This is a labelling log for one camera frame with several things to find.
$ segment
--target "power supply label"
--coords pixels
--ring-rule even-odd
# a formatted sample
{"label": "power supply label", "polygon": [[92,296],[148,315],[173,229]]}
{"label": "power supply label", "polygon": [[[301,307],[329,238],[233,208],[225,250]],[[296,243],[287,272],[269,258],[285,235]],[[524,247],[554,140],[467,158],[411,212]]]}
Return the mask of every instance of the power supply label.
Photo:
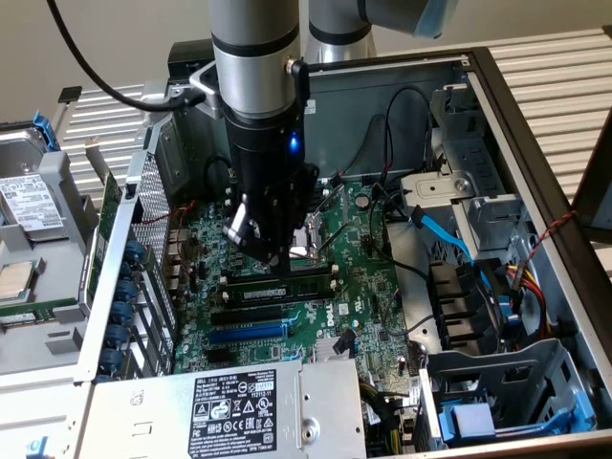
{"label": "power supply label", "polygon": [[0,192],[15,222],[25,231],[63,227],[47,184],[39,175],[0,179]]}
{"label": "power supply label", "polygon": [[276,451],[276,370],[195,380],[189,456]]}

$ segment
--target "motherboard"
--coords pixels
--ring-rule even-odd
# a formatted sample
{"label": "motherboard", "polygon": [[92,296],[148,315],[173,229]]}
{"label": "motherboard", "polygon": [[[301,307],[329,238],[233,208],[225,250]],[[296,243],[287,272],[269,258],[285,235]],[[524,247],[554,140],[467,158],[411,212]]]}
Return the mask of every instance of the motherboard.
{"label": "motherboard", "polygon": [[[169,245],[168,283],[182,324],[175,373],[335,359],[334,345],[349,335],[355,339],[343,356],[355,359],[360,379],[406,392],[416,368],[406,338],[388,332],[405,329],[395,267],[372,247],[381,241],[381,211],[374,210],[379,224],[370,234],[371,186],[340,187],[319,190],[324,202],[307,218],[310,232],[296,232],[295,275],[284,279],[226,241],[223,203],[185,216]],[[320,239],[314,256],[305,247],[317,245],[313,239]]]}

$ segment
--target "blue led light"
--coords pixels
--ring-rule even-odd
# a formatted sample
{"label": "blue led light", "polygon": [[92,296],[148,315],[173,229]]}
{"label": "blue led light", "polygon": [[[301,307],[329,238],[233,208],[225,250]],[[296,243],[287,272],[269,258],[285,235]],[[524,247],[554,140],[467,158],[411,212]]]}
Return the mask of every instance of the blue led light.
{"label": "blue led light", "polygon": [[297,151],[297,149],[299,148],[299,140],[297,139],[296,136],[291,137],[291,141],[289,142],[289,148],[291,149],[291,151],[293,151],[294,153]]}

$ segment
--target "blue pcie slot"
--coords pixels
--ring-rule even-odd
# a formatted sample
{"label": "blue pcie slot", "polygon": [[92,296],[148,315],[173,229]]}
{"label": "blue pcie slot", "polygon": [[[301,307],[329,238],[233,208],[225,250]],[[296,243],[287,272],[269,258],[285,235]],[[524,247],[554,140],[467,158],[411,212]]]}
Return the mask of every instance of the blue pcie slot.
{"label": "blue pcie slot", "polygon": [[208,334],[208,342],[210,344],[223,344],[226,342],[247,341],[250,339],[286,338],[287,327],[287,323],[278,321],[241,328],[213,330]]}

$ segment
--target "white wall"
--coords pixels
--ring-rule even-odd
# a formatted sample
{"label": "white wall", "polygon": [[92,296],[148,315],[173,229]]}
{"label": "white wall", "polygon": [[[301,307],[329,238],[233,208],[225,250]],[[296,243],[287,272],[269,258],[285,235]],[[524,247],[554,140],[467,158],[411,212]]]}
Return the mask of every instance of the white wall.
{"label": "white wall", "polygon": [[[209,37],[206,0],[57,0],[75,42],[111,84],[167,75],[175,41]],[[307,0],[302,30],[307,31]],[[379,53],[567,32],[612,24],[612,0],[459,0],[443,37],[416,40],[375,30]],[[0,120],[55,111],[61,88],[88,85],[44,0],[0,0]]]}

